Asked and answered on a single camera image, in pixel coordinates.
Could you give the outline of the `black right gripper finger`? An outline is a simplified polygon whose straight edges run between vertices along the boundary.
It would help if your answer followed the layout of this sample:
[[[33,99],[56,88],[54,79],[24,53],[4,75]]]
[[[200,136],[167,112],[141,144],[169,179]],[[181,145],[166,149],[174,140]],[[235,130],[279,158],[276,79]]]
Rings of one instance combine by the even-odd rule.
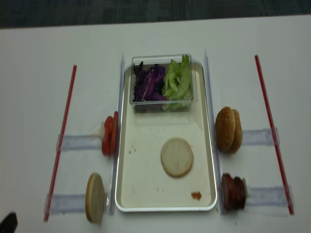
[[[11,212],[0,223],[0,233],[15,233],[17,226],[17,215],[15,212]]]

